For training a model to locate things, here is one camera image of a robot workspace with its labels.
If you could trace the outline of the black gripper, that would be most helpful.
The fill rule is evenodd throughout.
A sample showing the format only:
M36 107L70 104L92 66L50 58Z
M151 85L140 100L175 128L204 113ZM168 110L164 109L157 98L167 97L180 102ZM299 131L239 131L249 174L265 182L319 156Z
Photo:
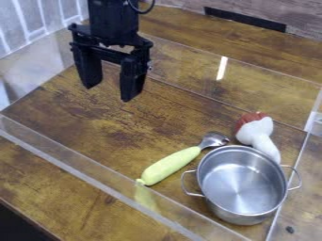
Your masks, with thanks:
M141 92L148 70L149 48L153 43L138 35L138 0L86 0L89 23L68 26L72 32L70 51L81 84L92 88L101 82L98 45L130 46L133 51L120 61L120 99L129 102Z

